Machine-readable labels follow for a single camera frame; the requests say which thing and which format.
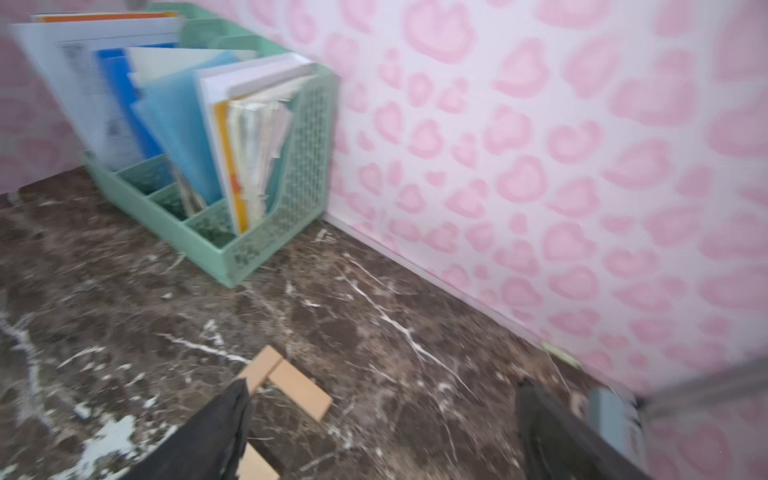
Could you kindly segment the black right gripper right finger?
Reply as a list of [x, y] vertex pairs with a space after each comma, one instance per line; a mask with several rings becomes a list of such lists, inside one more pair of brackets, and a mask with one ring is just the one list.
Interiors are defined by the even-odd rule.
[[527, 479], [648, 477], [530, 377], [518, 383], [515, 413]]

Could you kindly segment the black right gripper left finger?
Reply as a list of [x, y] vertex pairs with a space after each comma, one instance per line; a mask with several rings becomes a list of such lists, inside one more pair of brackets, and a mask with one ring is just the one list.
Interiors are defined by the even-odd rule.
[[236, 479], [251, 415], [247, 383], [235, 380], [123, 477]]

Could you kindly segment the wooden block vertical top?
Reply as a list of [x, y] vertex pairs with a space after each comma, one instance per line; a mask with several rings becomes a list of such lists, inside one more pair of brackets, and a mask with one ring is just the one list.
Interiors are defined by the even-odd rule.
[[253, 397], [282, 361], [283, 356], [275, 348], [267, 345], [238, 374], [237, 379], [245, 382], [249, 396]]

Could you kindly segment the wooden block horizontal top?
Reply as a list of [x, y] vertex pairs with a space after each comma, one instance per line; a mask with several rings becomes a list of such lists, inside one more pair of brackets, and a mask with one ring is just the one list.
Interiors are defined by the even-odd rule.
[[333, 403], [329, 394], [286, 360], [282, 360], [269, 374], [269, 380], [318, 422], [323, 420]]

